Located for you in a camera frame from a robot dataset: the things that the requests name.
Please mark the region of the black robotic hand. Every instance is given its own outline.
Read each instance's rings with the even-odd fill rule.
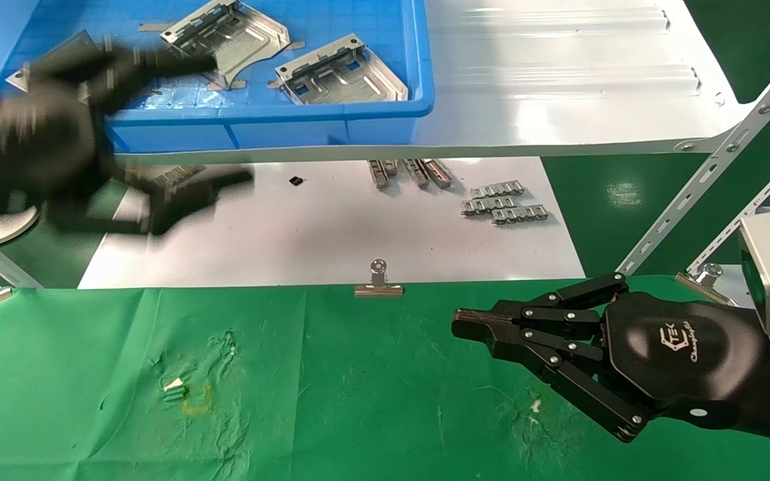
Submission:
[[[116,164],[105,133],[107,116],[153,79],[215,67],[213,57],[181,59],[107,43],[33,68],[28,94],[0,101],[0,213],[45,202],[49,221],[62,229],[163,234],[214,204],[224,186],[250,182],[248,170],[171,188],[147,182]],[[110,179],[146,192],[150,214],[132,222],[90,219],[92,196]]]
[[[614,273],[459,309],[452,331],[521,363],[623,442],[657,417],[770,437],[770,342],[754,310],[663,301]]]

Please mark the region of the logo on robotic hand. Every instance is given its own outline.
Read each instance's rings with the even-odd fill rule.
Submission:
[[[659,333],[661,334],[661,343],[671,348],[673,352],[691,347],[691,362],[697,362],[697,338],[690,323],[687,321],[682,323],[682,329],[677,329],[676,325],[671,325],[671,323],[665,323],[659,329]]]

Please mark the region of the green cloth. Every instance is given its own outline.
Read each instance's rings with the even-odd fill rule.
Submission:
[[[0,479],[770,478],[770,439],[656,420],[624,445],[450,334],[458,307],[564,284],[18,291],[0,303]]]

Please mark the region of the blue plastic bin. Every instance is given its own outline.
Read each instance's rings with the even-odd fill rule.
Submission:
[[[0,0],[0,95],[4,79],[67,37],[86,29],[138,45],[161,45],[140,23],[177,22],[205,0]],[[245,68],[247,87],[211,91],[201,76],[162,80],[161,94],[135,101],[111,123],[121,152],[179,152],[238,148],[403,145],[418,119],[432,111],[434,88],[424,0],[245,0],[283,23],[293,42]],[[409,87],[409,100],[339,106],[296,106],[267,88],[275,68],[355,33]]]

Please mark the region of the blurred robotic arm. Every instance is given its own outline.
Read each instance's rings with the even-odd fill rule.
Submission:
[[[91,55],[33,68],[23,98],[0,100],[0,214],[45,205],[52,225],[67,230],[163,234],[209,207],[224,186],[250,182],[251,171],[165,188],[115,162],[106,119],[153,79],[216,67],[213,57],[181,59],[168,51],[97,46]],[[86,85],[88,100],[77,90]],[[91,219],[88,207],[109,180],[145,192],[150,213],[131,222]]]

